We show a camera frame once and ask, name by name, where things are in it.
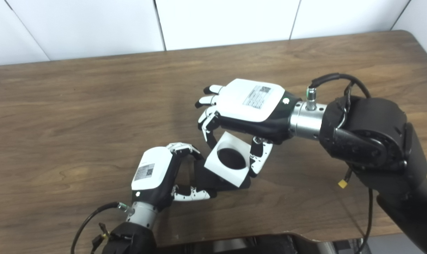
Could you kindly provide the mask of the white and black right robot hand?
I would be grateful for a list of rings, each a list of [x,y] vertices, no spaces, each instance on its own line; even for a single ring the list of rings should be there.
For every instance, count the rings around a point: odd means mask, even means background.
[[[234,79],[226,86],[210,85],[203,90],[195,107],[206,106],[198,119],[198,129],[210,148],[217,141],[214,130],[226,130],[252,135],[249,152],[249,176],[257,177],[273,145],[291,139],[290,118],[301,98],[280,85]]]

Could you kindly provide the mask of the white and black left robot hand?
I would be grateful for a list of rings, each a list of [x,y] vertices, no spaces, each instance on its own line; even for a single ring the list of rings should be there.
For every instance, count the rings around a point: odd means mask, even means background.
[[[175,183],[182,159],[188,155],[196,161],[204,159],[201,152],[188,143],[170,143],[145,151],[131,183],[132,201],[149,204],[161,212],[173,201],[216,198],[215,190]]]

